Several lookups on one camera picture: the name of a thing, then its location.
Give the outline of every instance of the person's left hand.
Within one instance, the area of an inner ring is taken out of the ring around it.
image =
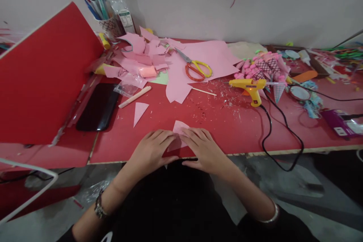
[[[138,182],[146,175],[158,168],[179,159],[178,156],[162,158],[167,147],[175,140],[170,130],[151,131],[140,141],[130,160],[122,168],[131,175],[130,178]]]

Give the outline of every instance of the silver bangle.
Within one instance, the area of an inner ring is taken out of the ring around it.
[[[279,207],[277,206],[277,204],[273,200],[271,200],[271,201],[275,205],[275,214],[273,215],[273,217],[270,220],[266,220],[266,221],[259,220],[259,222],[261,222],[261,223],[271,223],[271,222],[274,222],[277,219],[277,217],[279,216]]]
[[[99,219],[105,219],[109,216],[109,214],[103,210],[102,205],[101,205],[101,195],[102,195],[103,191],[104,190],[101,189],[101,191],[99,192],[98,197],[96,199],[96,205],[95,205],[95,213]]]

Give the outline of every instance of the scissor blade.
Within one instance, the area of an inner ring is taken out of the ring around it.
[[[181,52],[179,49],[175,48],[175,50],[180,54],[180,56],[186,61],[186,62],[192,62],[190,58],[188,58],[183,52]]]

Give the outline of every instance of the hand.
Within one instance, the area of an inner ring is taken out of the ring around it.
[[[182,131],[188,135],[188,137],[180,135],[181,140],[184,141],[198,157],[198,161],[184,161],[182,162],[182,165],[227,179],[231,170],[236,168],[236,165],[227,158],[215,143],[209,131],[195,128],[183,128]]]
[[[162,158],[167,147],[175,140],[172,131],[151,131],[137,145],[130,160],[122,168],[131,175],[131,179],[138,182],[146,175],[158,168],[179,159],[178,156]]]

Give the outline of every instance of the sleeve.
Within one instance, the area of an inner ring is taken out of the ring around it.
[[[238,224],[241,236],[248,241],[318,241],[309,228],[297,216],[289,214],[279,206],[280,214],[273,227],[254,220],[246,214]]]
[[[57,242],[77,242],[73,237],[72,227],[70,227],[69,230],[57,240]]]

